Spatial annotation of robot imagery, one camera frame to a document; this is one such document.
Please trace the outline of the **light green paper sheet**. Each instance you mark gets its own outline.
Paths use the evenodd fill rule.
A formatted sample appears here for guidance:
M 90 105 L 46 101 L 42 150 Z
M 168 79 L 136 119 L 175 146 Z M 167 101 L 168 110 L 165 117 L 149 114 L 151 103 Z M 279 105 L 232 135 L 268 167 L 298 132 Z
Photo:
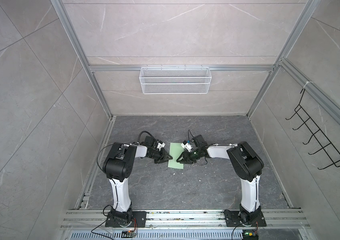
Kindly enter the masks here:
M 172 157 L 171 160 L 168 161 L 168 167 L 172 169 L 184 169 L 184 165 L 177 162 L 177 159 L 182 155 L 184 149 L 181 146 L 181 143 L 171 143 L 169 148 L 169 154 Z

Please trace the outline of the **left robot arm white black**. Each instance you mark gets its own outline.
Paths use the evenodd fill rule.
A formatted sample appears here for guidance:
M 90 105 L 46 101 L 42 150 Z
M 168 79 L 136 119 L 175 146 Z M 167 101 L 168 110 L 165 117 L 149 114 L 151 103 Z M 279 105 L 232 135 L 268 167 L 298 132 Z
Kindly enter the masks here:
M 172 159 L 165 150 L 165 143 L 151 136 L 147 136 L 141 143 L 113 143 L 103 163 L 102 171 L 109 179 L 113 193 L 110 214 L 123 224 L 130 223 L 133 218 L 128 178 L 136 158 L 153 159 L 156 164 L 166 163 Z

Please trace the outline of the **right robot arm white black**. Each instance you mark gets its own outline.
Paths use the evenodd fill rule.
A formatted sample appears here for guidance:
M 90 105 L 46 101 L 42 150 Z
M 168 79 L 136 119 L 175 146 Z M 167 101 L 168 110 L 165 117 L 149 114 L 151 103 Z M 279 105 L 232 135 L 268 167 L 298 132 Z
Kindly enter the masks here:
M 241 179 L 242 199 L 238 218 L 240 223 L 250 226 L 262 215 L 259 202 L 259 181 L 264 163 L 253 148 L 245 141 L 238 144 L 209 145 L 202 135 L 193 138 L 193 147 L 188 141 L 181 143 L 184 151 L 178 157 L 181 164 L 194 164 L 200 158 L 230 160 L 235 173 Z

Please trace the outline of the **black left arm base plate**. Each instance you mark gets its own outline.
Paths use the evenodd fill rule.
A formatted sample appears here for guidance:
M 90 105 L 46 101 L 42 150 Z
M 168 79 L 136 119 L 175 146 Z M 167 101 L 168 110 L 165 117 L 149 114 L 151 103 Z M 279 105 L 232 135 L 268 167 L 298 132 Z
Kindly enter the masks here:
M 105 226 L 113 228 L 138 227 L 144 228 L 146 224 L 147 212 L 145 211 L 129 211 L 109 212 L 106 218 Z

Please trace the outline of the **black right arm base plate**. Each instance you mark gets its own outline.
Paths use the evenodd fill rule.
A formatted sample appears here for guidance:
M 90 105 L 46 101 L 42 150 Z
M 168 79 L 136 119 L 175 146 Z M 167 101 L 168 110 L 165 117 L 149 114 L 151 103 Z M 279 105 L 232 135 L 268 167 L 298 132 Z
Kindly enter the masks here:
M 235 226 L 246 226 L 246 227 L 266 227 L 267 223 L 265 217 L 261 211 L 261 208 L 258 208 L 254 212 L 248 213 L 246 210 L 240 211 L 230 211 L 224 210 L 224 219 L 226 221 L 227 227 L 235 227 Z

